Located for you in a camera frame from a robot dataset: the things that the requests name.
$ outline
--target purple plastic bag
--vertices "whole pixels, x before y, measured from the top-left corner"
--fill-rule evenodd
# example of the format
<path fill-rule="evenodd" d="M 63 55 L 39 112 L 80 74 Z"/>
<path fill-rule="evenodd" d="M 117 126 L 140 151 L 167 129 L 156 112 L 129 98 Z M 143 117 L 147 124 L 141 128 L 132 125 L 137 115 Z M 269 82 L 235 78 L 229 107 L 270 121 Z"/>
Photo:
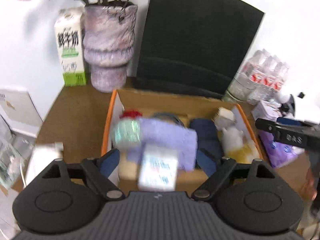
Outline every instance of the purple plastic bag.
<path fill-rule="evenodd" d="M 197 152 L 197 133 L 195 130 L 168 123 L 159 119 L 137 118 L 140 123 L 142 147 L 128 150 L 127 160 L 140 163 L 146 143 L 175 149 L 179 152 L 178 169 L 192 171 Z"/>
<path fill-rule="evenodd" d="M 259 131 L 259 136 L 273 168 L 285 166 L 298 157 L 298 154 L 293 151 L 292 146 L 275 142 L 272 133 Z"/>

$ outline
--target human hand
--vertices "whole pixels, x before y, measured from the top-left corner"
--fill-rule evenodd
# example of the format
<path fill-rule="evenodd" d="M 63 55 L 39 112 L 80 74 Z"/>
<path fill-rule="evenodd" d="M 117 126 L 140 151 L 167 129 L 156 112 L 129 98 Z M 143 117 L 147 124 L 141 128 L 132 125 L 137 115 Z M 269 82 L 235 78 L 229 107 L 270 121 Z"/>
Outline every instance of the human hand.
<path fill-rule="evenodd" d="M 314 188 L 314 183 L 315 183 L 315 178 L 312 175 L 312 171 L 311 168 L 308 169 L 307 171 L 307 175 L 306 175 L 306 182 L 303 185 L 300 195 L 304 198 L 304 199 L 308 199 L 308 200 L 314 200 L 317 196 L 317 191 Z"/>

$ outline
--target black object on wall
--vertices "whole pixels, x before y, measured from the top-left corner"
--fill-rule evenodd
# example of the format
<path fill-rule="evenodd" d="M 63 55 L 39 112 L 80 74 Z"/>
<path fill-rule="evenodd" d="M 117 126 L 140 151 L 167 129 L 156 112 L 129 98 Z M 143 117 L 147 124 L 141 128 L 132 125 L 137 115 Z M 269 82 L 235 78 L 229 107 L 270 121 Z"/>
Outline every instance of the black object on wall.
<path fill-rule="evenodd" d="M 150 0 L 137 86 L 222 95 L 263 15 L 241 0 Z"/>

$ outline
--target ribbed black surface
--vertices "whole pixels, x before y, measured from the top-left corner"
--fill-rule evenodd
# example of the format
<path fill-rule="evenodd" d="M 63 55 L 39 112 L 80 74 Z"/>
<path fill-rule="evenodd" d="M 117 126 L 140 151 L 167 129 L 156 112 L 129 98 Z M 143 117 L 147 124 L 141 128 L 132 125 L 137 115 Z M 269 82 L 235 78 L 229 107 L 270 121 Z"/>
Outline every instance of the ribbed black surface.
<path fill-rule="evenodd" d="M 295 232 L 279 236 L 254 236 L 239 232 L 224 224 L 208 203 L 190 200 L 184 192 L 131 192 L 125 200 L 107 203 L 94 221 L 77 231 L 50 236 L 23 231 L 14 239 L 298 240 L 303 238 Z"/>

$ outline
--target white wall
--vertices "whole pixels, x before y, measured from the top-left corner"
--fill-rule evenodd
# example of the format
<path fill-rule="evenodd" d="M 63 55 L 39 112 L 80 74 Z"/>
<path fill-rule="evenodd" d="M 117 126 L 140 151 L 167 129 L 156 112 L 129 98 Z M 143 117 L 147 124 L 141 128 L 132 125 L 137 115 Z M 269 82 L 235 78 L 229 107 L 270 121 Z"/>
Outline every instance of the white wall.
<path fill-rule="evenodd" d="M 0 86 L 26 88 L 44 119 L 63 86 L 53 25 L 60 8 L 73 0 L 0 0 Z M 136 73 L 149 0 L 139 5 L 136 54 L 129 75 Z M 288 86 L 292 93 L 305 92 L 320 105 L 320 0 L 243 0 L 266 13 L 249 50 L 265 48 L 291 66 Z M 13 128 L 36 135 L 37 127 L 12 123 Z"/>

